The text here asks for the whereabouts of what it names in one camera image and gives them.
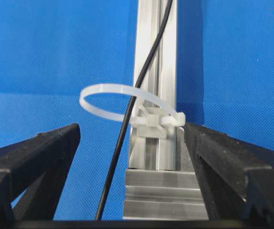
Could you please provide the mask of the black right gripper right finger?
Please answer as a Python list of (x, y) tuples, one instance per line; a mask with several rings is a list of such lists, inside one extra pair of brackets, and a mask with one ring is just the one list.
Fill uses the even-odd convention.
[(209, 219), (274, 222), (274, 151), (186, 123), (184, 140)]

